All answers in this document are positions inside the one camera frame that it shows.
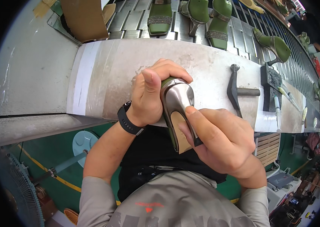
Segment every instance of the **wooden crate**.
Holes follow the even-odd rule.
[[[254,155],[262,162],[263,166],[267,166],[277,159],[280,138],[280,133],[272,133],[256,138]]]

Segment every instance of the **black heel tip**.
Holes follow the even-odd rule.
[[[202,144],[203,144],[203,141],[201,141],[199,137],[194,140],[194,147],[197,147]]]

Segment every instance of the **black watch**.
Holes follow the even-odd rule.
[[[134,125],[127,118],[126,112],[130,108],[130,106],[131,106],[131,101],[128,101],[121,106],[121,108],[117,112],[118,121],[120,122],[120,125],[126,132],[134,135],[139,135],[144,130],[144,128]]]

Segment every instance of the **gray shirt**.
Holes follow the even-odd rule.
[[[78,227],[266,227],[266,186],[247,189],[238,207],[222,196],[215,182],[190,171],[160,174],[118,207],[111,186],[87,176],[82,182]]]

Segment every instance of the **sleeve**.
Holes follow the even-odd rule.
[[[116,208],[115,196],[107,182],[94,176],[83,178],[78,227],[106,226]]]
[[[248,188],[240,197],[237,207],[258,227],[269,227],[267,186]]]

